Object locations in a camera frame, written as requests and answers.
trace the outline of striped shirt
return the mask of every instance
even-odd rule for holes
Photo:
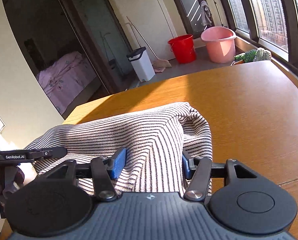
[[[187,102],[177,102],[82,124],[65,124],[49,129],[26,149],[64,146],[61,159],[34,163],[39,174],[59,163],[75,159],[89,163],[98,156],[112,156],[125,147],[126,164],[117,181],[117,193],[185,192],[182,151],[212,160],[211,132],[201,114]],[[80,179],[79,187],[93,195],[92,179]]]

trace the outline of black and white striped garment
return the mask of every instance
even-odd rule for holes
[[[207,121],[187,102],[177,102],[139,112],[121,114],[82,124],[59,125],[30,143],[26,149],[64,146],[68,154],[38,161],[42,174],[67,159],[89,163],[101,155],[111,156],[119,147],[127,149],[126,165],[115,189],[134,192],[185,191],[183,148],[193,157],[212,160],[211,132]],[[79,186],[93,195],[92,179]]]

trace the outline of wooden table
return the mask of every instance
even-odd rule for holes
[[[209,122],[213,161],[238,159],[288,190],[298,203],[298,89],[271,62],[202,71],[76,107],[77,124],[188,101]],[[215,180],[214,189],[220,187]],[[298,215],[291,228],[298,238]]]

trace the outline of gray floor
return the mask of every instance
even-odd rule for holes
[[[236,48],[236,54],[242,53],[239,49]],[[172,67],[166,68],[164,72],[156,73],[155,76],[147,82],[139,82],[139,79],[136,78],[130,86],[135,88],[137,86],[144,86],[161,80],[183,76],[186,74],[191,74],[203,70],[209,70],[213,68],[220,68],[230,65],[230,63],[214,63],[211,62],[207,53],[206,47],[200,47],[196,49],[197,59],[188,64],[179,64],[176,59],[170,60]]]

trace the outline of bed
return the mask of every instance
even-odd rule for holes
[[[101,86],[88,59],[78,51],[64,54],[40,71],[36,79],[63,118],[86,103]]]

